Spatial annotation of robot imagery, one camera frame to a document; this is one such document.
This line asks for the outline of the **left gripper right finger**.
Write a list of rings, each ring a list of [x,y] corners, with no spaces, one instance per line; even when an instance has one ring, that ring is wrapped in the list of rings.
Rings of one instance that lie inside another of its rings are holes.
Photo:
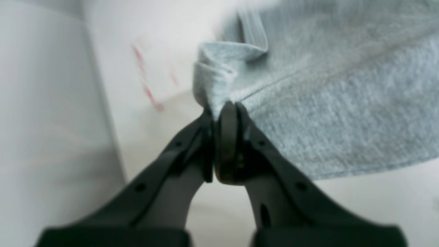
[[[252,247],[406,247],[402,231],[340,206],[290,164],[240,103],[217,123],[215,174],[246,188],[257,231]]]

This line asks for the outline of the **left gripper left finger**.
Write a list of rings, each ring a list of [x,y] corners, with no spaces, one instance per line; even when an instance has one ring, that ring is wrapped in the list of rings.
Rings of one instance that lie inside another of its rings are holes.
[[[185,225],[194,195],[213,180],[212,132],[204,109],[113,200],[74,224],[46,229],[37,246],[191,247]]]

